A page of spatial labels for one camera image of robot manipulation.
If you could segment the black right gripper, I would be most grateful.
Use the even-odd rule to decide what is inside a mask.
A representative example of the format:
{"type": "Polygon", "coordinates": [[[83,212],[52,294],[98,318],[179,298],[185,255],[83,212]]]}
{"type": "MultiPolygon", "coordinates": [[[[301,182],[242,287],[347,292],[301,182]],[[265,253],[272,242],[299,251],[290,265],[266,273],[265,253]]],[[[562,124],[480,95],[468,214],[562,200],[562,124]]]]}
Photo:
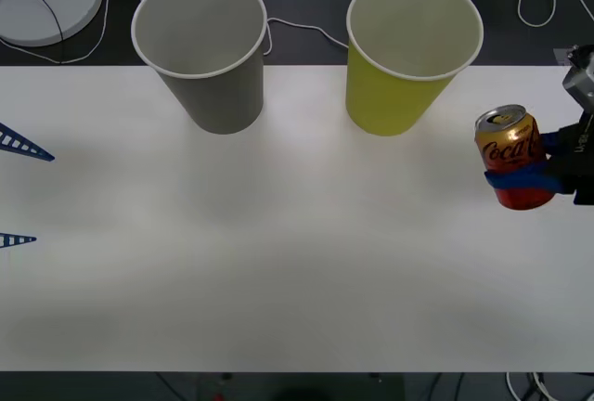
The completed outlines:
{"type": "Polygon", "coordinates": [[[557,132],[542,133],[541,144],[551,158],[552,172],[545,162],[526,165],[512,172],[485,171],[487,183],[497,190],[533,188],[573,195],[575,205],[593,205],[593,119],[557,132]]]}

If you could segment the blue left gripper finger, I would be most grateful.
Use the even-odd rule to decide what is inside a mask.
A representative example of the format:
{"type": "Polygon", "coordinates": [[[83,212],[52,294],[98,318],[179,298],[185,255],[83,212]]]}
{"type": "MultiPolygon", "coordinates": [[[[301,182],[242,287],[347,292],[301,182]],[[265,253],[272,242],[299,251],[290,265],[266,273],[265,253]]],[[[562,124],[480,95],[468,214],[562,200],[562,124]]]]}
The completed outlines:
{"type": "Polygon", "coordinates": [[[0,124],[0,138],[0,149],[2,151],[16,153],[46,162],[52,162],[55,159],[47,150],[2,123],[0,124]]]}
{"type": "Polygon", "coordinates": [[[35,241],[37,241],[36,237],[21,236],[21,235],[16,235],[16,234],[7,234],[7,233],[0,234],[0,248],[1,249],[12,247],[12,246],[19,246],[19,245],[23,245],[23,244],[27,244],[27,243],[35,242],[35,241]]]}

